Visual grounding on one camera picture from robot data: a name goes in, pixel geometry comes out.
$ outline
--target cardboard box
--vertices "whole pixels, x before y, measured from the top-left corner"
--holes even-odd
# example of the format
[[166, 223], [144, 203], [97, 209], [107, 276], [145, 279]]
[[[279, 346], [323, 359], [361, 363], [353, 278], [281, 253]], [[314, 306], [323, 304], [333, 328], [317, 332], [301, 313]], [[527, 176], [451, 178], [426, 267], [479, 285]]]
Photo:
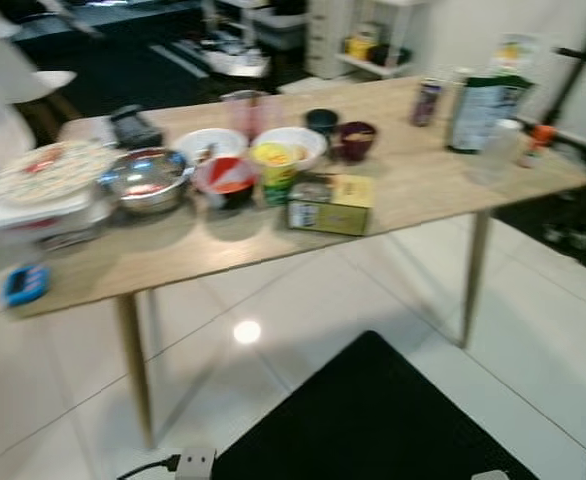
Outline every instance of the cardboard box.
[[365, 235], [373, 180], [355, 175], [304, 174], [288, 197], [289, 228]]

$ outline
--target black pole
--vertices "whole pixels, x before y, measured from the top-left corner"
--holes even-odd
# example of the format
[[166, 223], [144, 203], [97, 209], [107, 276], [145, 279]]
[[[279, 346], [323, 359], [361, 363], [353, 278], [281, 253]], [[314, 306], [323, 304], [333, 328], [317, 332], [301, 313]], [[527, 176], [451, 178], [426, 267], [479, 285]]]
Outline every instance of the black pole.
[[560, 93], [557, 99], [555, 100], [555, 103], [544, 117], [544, 121], [542, 122], [544, 125], [554, 125], [560, 118], [564, 102], [571, 94], [573, 88], [575, 87], [575, 84], [577, 83], [578, 78], [584, 70], [584, 67], [586, 67], [586, 45], [584, 46], [584, 50], [581, 53], [582, 54], [579, 56], [580, 60], [573, 67], [573, 70], [566, 79], [564, 86], [560, 90]]

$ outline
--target black mat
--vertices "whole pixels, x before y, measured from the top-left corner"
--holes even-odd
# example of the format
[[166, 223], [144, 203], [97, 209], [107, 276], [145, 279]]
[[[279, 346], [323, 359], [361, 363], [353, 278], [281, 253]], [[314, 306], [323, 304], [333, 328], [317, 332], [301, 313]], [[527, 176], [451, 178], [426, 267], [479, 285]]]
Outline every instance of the black mat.
[[224, 452], [213, 480], [470, 480], [491, 470], [536, 478], [367, 332]]

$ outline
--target blue object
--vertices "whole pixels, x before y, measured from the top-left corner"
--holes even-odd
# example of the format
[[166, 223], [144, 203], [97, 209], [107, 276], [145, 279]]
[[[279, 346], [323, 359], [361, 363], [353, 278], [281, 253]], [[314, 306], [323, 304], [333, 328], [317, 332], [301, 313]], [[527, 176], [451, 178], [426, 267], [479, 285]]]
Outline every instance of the blue object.
[[43, 265], [27, 265], [9, 275], [2, 297], [9, 307], [24, 305], [44, 295], [49, 286], [49, 269]]

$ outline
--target table leg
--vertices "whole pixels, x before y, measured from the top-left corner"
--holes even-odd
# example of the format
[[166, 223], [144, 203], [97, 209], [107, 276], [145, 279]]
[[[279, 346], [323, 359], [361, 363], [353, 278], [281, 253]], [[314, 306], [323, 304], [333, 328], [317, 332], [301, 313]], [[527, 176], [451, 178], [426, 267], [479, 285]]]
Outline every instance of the table leg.
[[117, 316], [120, 323], [120, 334], [126, 353], [133, 395], [138, 411], [142, 435], [147, 448], [153, 448], [153, 424], [151, 420], [151, 400], [149, 386], [146, 377], [146, 364], [140, 338], [140, 325], [135, 303], [135, 294], [120, 295], [115, 299], [117, 304]]
[[482, 272], [484, 270], [484, 257], [486, 243], [491, 225], [491, 211], [482, 210], [475, 213], [473, 223], [473, 239], [471, 240], [471, 255], [466, 274], [466, 297], [464, 301], [464, 331], [460, 346], [468, 348], [475, 322], [477, 307], [477, 295], [482, 286]]

